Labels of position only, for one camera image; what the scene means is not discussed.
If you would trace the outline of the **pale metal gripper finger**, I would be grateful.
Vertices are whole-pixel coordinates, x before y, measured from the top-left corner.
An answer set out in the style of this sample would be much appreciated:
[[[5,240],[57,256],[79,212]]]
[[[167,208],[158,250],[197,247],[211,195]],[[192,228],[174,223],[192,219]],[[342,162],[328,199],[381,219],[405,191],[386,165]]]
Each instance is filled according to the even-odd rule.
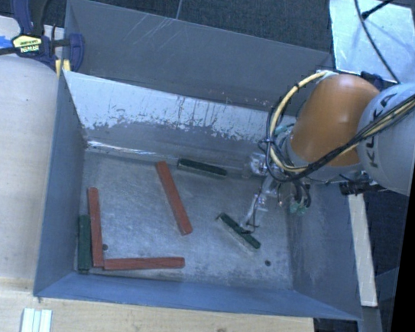
[[[259,227],[261,227],[264,218],[267,216],[267,212],[267,204],[265,204],[264,202],[257,202],[257,206],[255,206],[253,230],[257,230]]]
[[[249,209],[244,216],[243,220],[243,228],[245,229],[255,229],[256,227],[256,211],[258,210],[258,201],[259,201],[259,195],[255,194],[253,196],[253,199],[251,201],[251,205],[249,206]]]

